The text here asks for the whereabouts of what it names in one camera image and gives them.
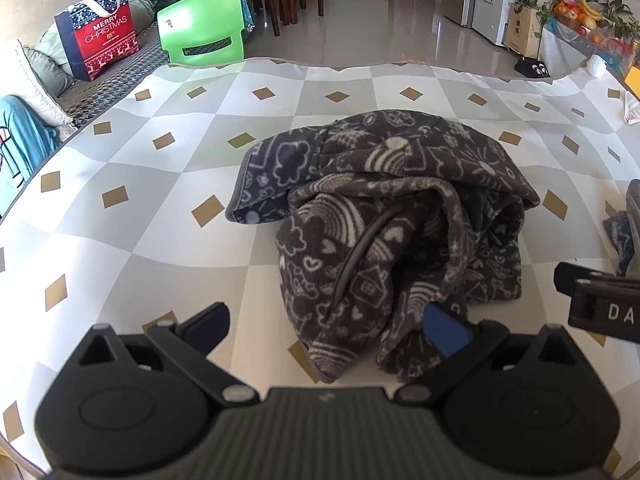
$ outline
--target bag handle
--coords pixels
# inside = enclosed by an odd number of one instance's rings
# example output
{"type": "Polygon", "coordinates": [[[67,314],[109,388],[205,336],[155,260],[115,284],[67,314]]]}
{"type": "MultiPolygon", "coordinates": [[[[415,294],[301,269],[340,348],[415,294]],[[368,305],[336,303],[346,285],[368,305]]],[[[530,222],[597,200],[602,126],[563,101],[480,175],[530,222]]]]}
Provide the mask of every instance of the bag handle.
{"type": "Polygon", "coordinates": [[[110,16],[113,16],[116,12],[118,12],[118,9],[122,4],[122,1],[116,0],[116,10],[114,10],[113,12],[109,12],[95,0],[82,0],[80,3],[85,4],[87,7],[89,7],[93,12],[95,12],[101,18],[108,18],[110,16]]]}

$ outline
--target banana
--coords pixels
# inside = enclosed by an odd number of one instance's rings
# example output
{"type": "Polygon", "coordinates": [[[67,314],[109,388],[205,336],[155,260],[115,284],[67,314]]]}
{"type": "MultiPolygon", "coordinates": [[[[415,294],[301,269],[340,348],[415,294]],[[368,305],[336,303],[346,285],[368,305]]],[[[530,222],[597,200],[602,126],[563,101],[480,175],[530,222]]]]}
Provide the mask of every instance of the banana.
{"type": "Polygon", "coordinates": [[[595,10],[591,8],[587,0],[580,0],[580,2],[578,2],[578,5],[582,9],[582,11],[587,16],[591,16],[594,19],[594,21],[599,22],[602,20],[602,13],[599,10],[595,10]]]}

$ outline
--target shiny floor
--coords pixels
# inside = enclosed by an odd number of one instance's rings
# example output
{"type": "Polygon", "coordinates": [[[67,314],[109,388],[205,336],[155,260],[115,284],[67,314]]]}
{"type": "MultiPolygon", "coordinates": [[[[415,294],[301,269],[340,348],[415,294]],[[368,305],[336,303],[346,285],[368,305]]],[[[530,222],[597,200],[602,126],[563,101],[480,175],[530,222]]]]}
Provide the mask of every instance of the shiny floor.
{"type": "Polygon", "coordinates": [[[361,66],[414,60],[491,76],[519,76],[516,58],[470,28],[445,18],[434,0],[316,0],[298,10],[296,25],[281,27],[258,14],[246,56],[269,56],[319,66],[361,66]]]}

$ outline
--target green plastic chair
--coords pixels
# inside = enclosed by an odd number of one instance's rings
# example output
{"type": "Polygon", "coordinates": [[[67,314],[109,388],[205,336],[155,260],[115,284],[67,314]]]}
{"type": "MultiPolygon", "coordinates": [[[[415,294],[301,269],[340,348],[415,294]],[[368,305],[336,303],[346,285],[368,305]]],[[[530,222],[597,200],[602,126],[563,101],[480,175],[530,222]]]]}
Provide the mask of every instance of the green plastic chair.
{"type": "Polygon", "coordinates": [[[181,0],[158,12],[162,49],[172,63],[205,66],[244,59],[240,0],[181,0]],[[215,43],[222,45],[208,52],[215,43]]]}

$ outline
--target christmas gift bag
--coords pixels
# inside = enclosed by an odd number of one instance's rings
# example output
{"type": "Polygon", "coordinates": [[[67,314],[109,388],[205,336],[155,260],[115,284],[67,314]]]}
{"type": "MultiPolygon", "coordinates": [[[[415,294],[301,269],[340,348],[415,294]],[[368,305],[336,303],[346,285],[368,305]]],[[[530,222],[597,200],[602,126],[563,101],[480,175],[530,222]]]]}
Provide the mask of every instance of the christmas gift bag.
{"type": "Polygon", "coordinates": [[[129,0],[82,0],[56,24],[76,79],[93,81],[109,63],[138,51],[129,0]]]}

